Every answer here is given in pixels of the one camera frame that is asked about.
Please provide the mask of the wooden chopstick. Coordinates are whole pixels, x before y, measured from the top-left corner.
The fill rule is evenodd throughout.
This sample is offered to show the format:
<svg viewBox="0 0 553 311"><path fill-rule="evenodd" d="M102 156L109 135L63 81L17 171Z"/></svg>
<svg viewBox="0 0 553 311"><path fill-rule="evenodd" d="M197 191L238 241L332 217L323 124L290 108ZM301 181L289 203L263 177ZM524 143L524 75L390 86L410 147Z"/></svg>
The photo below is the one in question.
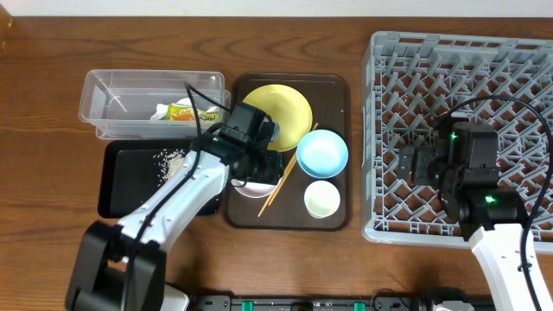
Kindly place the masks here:
<svg viewBox="0 0 553 311"><path fill-rule="evenodd" d="M286 182L286 180L288 180L288 178L289 178L289 176L290 176L290 174L291 174L291 172L294 169L296 164L297 164L297 151L295 151L295 153L293 154L293 156L290 159L289 163L287 164L287 166L284 170L282 180L277 185L276 189L269 195L268 199L264 202L262 208L260 209L260 211L257 215L259 218L263 215L265 209L273 203L273 201L275 200L275 198L277 197L277 195L281 191L282 187L284 186L284 183Z"/></svg>
<svg viewBox="0 0 553 311"><path fill-rule="evenodd" d="M297 153L294 153L292 158L290 159L289 163L287 164L286 169L284 170L284 175L283 175L282 181L280 182L280 184L278 185L276 190L273 192L273 194L269 198L269 201L268 201L269 206L272 204L272 202L275 200L276 196L278 195L278 193L282 189L285 181L288 179L288 177L289 177L290 173L292 172L292 169L294 168L296 163L297 163Z"/></svg>

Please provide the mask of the pink bowl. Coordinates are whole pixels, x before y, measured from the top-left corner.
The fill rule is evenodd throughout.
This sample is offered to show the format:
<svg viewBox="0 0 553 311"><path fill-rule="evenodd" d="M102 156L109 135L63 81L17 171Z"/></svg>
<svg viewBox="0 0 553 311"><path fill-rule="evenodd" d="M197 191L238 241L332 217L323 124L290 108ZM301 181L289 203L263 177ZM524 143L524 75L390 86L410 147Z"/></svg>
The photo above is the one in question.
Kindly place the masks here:
<svg viewBox="0 0 553 311"><path fill-rule="evenodd" d="M245 183L244 181L239 181L235 179L231 180L231 184L239 194L253 199L263 198L270 195L277 189L279 185L279 183L277 183L276 185L271 185L249 181Z"/></svg>

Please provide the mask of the light blue bowl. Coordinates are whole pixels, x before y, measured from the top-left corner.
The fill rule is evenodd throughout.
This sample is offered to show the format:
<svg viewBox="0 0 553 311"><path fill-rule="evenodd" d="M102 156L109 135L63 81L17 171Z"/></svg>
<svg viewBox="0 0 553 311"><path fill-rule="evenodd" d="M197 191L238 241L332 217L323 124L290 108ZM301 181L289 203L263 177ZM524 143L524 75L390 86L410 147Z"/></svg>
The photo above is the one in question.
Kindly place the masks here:
<svg viewBox="0 0 553 311"><path fill-rule="evenodd" d="M300 168L317 179L335 177L349 160L346 142L331 130L309 132L299 142L296 155Z"/></svg>

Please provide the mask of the yellow plate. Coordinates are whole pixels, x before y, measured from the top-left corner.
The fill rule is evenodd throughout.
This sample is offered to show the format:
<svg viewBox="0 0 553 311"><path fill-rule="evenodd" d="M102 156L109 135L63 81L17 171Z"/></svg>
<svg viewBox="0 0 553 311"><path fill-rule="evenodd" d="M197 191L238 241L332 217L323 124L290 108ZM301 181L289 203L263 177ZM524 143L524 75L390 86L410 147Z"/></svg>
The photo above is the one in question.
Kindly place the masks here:
<svg viewBox="0 0 553 311"><path fill-rule="evenodd" d="M277 138L269 143L269 150L291 150L312 129L313 112L309 102L290 86L260 86L250 92L244 98L244 102L266 112L279 125L279 133Z"/></svg>

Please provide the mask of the small light green cup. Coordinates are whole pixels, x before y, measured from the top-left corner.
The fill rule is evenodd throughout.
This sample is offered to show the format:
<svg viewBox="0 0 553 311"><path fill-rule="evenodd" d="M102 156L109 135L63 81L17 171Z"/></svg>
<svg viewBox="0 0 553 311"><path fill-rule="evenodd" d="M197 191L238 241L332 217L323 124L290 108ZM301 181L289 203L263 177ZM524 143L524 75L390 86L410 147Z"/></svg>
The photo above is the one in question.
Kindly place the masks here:
<svg viewBox="0 0 553 311"><path fill-rule="evenodd" d="M313 218L325 219L337 212L340 192L329 181L315 181L305 190L304 204Z"/></svg>

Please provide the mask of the pile of white rice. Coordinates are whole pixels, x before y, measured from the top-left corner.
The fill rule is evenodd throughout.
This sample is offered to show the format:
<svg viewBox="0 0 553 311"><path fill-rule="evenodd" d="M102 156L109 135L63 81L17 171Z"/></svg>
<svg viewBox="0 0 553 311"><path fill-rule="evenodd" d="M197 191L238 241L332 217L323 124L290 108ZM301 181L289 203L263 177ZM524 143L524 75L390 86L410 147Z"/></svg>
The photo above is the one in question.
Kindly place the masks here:
<svg viewBox="0 0 553 311"><path fill-rule="evenodd" d="M159 183L170 180L184 163L186 152L184 149L162 149L153 155L154 163L160 170Z"/></svg>

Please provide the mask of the green orange snack wrapper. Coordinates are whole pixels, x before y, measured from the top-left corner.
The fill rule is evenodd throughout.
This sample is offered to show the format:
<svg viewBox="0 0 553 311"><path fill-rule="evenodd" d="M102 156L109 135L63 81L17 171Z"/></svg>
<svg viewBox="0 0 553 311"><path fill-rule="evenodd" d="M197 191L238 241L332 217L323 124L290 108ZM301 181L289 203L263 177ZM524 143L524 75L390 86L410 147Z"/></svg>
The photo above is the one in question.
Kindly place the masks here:
<svg viewBox="0 0 553 311"><path fill-rule="evenodd" d="M210 108L207 111L198 108L197 112L200 121L214 122L219 120L219 113L215 108ZM196 119L194 108L191 105L170 104L166 119L173 121L194 121Z"/></svg>

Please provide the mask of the white tissue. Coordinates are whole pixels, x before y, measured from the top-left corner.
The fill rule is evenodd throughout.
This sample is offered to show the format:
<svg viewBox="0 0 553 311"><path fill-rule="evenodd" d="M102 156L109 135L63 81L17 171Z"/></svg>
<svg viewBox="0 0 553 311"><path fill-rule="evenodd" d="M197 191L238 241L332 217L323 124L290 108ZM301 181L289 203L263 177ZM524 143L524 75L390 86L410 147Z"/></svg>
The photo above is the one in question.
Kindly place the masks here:
<svg viewBox="0 0 553 311"><path fill-rule="evenodd" d="M180 105L192 105L191 103L191 100L189 98L183 98L183 99L180 99L176 102L177 104L180 104ZM166 115L167 115L167 112L168 112L168 105L165 105L165 104L157 104L156 105L156 112L154 113L154 115L150 118L151 121L156 121L156 120L167 120L166 119Z"/></svg>

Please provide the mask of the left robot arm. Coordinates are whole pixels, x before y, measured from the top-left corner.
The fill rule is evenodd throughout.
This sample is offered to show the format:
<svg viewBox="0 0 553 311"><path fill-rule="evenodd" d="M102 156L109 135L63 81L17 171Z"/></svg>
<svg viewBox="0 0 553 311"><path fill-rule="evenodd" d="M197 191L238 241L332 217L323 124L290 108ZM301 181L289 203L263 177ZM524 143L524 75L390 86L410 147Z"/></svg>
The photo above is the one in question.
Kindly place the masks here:
<svg viewBox="0 0 553 311"><path fill-rule="evenodd" d="M276 184L283 174L269 144L275 122L215 124L190 144L173 177L115 225L83 235L66 296L68 310L185 310L190 298L166 283L168 251L230 180Z"/></svg>

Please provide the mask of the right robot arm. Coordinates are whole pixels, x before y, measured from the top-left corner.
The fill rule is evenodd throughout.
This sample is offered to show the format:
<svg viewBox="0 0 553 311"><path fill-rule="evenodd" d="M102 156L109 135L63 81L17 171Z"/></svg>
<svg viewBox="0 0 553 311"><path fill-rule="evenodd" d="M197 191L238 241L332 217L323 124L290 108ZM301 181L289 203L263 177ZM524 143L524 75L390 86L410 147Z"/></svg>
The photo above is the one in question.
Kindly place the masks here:
<svg viewBox="0 0 553 311"><path fill-rule="evenodd" d="M397 176L437 189L458 222L498 310L550 310L552 298L524 227L530 216L517 190L499 186L499 139L489 124L455 118L438 128L432 147L404 146Z"/></svg>

